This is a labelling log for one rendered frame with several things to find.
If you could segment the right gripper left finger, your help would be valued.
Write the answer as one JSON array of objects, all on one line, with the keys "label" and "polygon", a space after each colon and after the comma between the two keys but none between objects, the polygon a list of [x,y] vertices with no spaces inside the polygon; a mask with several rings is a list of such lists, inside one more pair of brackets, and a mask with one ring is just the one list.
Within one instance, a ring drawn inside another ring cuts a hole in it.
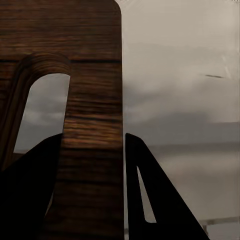
[{"label": "right gripper left finger", "polygon": [[54,192],[62,133],[0,173],[0,240],[37,240]]}]

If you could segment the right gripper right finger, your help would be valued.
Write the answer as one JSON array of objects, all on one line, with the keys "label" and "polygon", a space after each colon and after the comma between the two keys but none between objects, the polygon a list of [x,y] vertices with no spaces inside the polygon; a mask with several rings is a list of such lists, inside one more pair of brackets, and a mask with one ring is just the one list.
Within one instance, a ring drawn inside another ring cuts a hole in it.
[{"label": "right gripper right finger", "polygon": [[[125,134],[129,240],[210,240],[145,142]],[[156,223],[145,220],[139,168]]]}]

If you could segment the cutting board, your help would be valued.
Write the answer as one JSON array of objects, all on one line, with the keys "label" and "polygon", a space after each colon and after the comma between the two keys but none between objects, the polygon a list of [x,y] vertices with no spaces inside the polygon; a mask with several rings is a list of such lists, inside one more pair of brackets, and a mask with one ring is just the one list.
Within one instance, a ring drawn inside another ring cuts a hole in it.
[{"label": "cutting board", "polygon": [[122,43],[115,0],[0,0],[0,173],[11,165],[31,86],[70,75],[37,240],[125,240]]}]

